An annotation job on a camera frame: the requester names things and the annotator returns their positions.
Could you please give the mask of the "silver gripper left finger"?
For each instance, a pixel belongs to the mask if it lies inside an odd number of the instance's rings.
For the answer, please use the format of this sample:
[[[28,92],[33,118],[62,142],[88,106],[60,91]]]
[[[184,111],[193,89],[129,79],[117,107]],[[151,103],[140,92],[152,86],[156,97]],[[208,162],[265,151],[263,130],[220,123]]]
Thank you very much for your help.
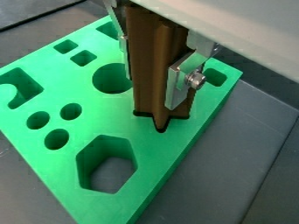
[[[118,47],[124,54],[125,63],[125,77],[130,79],[128,49],[126,49],[126,15],[125,6],[129,0],[102,0],[108,15],[110,16],[112,24],[116,28],[116,39],[118,40]]]

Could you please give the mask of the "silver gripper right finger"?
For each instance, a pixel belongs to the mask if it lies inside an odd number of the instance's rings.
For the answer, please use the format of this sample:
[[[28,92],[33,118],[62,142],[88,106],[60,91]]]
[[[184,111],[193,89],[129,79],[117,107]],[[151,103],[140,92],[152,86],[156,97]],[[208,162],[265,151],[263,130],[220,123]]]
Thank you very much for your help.
[[[188,31],[185,44],[191,52],[168,67],[164,106],[169,110],[176,109],[185,100],[191,88],[201,88],[207,80],[203,64],[220,51],[220,44],[195,31]]]

